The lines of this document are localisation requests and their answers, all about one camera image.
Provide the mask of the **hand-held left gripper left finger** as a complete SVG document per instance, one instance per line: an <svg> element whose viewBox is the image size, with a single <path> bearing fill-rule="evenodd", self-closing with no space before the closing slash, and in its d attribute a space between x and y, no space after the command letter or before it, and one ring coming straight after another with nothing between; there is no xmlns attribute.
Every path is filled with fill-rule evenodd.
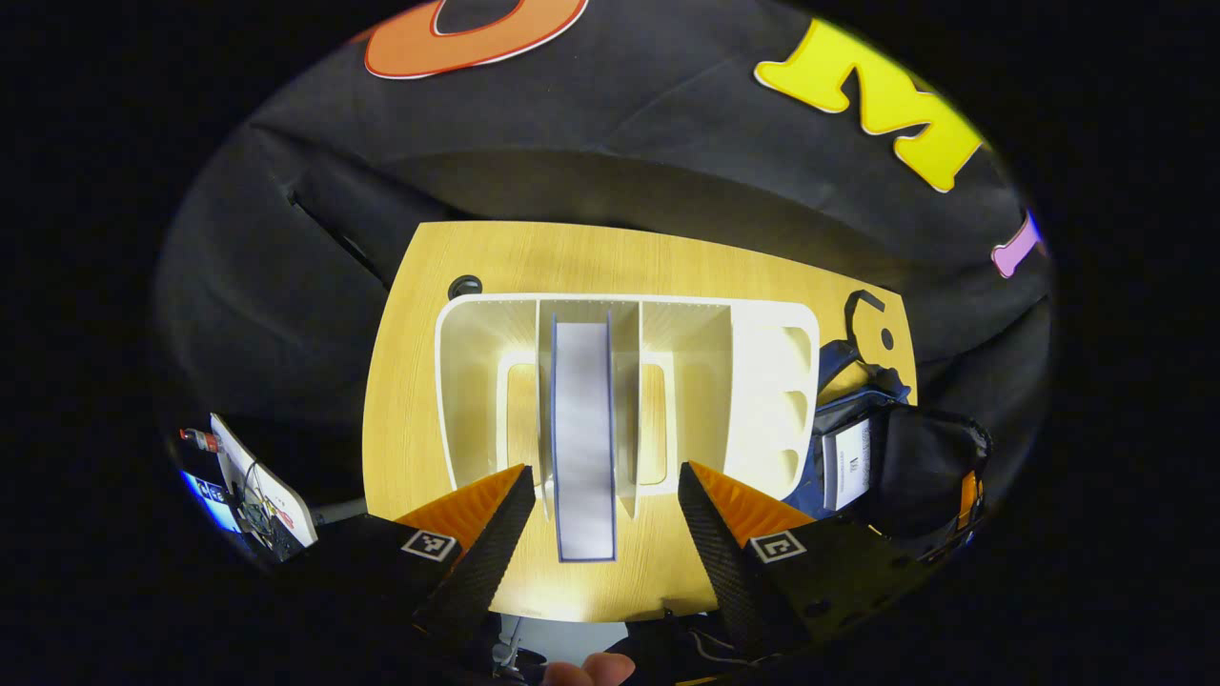
<svg viewBox="0 0 1220 686"><path fill-rule="evenodd" d="M293 555L285 579L378 632L462 651L490 612L536 509L523 464L477 478L403 518L346 518Z"/></svg>

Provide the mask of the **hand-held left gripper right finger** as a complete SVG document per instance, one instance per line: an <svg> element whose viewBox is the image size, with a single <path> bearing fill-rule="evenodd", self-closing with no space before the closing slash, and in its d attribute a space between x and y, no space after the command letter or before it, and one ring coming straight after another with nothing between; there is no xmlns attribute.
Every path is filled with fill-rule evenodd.
<svg viewBox="0 0 1220 686"><path fill-rule="evenodd" d="M683 463L680 505L733 646L749 658L824 646L939 569L939 551L856 518L815 520L702 463Z"/></svg>

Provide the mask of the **navy blue schoolbag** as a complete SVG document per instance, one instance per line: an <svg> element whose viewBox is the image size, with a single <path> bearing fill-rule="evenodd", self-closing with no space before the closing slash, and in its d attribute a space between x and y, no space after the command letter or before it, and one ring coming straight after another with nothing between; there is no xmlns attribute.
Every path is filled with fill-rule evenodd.
<svg viewBox="0 0 1220 686"><path fill-rule="evenodd" d="M963 477L977 470L982 478L992 437L974 417L914 405L909 400L913 388L897 369L865 360L855 332L863 305L884 312L884 303L869 291L848 295L844 337L820 347L817 387L826 391L832 378L853 367L864 371L865 382L819 403L806 463L783 502L810 518L853 518L874 533L910 542L931 555L970 537L985 511L982 504L974 526L958 533ZM871 421L870 486L841 511L827 511L821 438L863 417Z"/></svg>

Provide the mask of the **white book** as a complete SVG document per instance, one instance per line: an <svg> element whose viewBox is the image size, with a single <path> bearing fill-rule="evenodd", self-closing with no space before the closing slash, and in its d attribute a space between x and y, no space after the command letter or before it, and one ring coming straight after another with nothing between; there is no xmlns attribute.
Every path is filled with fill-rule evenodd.
<svg viewBox="0 0 1220 686"><path fill-rule="evenodd" d="M561 563L616 560L611 320L554 320L551 460Z"/></svg>
<svg viewBox="0 0 1220 686"><path fill-rule="evenodd" d="M870 488L871 421L824 435L824 508L841 511Z"/></svg>

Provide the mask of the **white plastic bookshelf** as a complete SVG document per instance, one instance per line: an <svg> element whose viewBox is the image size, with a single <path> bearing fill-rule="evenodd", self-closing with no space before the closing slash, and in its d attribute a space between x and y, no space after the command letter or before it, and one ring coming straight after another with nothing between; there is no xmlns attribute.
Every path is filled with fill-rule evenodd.
<svg viewBox="0 0 1220 686"><path fill-rule="evenodd" d="M614 365L616 494L623 515L673 494L684 461L782 499L816 413L819 325L806 305L610 293L461 295L436 320L440 447L451 487L515 463L555 511L555 323L605 323Z"/></svg>

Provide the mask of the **white side desk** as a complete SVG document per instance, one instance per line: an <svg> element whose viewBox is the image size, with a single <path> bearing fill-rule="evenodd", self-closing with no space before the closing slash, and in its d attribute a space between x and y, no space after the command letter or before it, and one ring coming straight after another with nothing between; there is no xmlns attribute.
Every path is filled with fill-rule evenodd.
<svg viewBox="0 0 1220 686"><path fill-rule="evenodd" d="M248 449L217 413L210 413L210 425L220 446L224 482L235 487L238 504L261 513L268 533L274 533L274 524L279 524L296 544L307 548L317 543L314 516L301 496L274 476L268 464Z"/></svg>

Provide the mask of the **computer monitor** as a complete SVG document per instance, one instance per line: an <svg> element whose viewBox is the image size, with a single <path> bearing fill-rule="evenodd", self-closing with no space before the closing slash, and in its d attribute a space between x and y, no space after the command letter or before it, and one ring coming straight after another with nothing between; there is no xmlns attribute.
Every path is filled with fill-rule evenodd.
<svg viewBox="0 0 1220 686"><path fill-rule="evenodd" d="M192 491L192 496L194 496L196 504L200 505L207 520L221 533L244 533L231 505L231 497L223 487L209 481L209 478L200 478L196 474L185 472L185 470L181 472L181 477L185 487Z"/></svg>

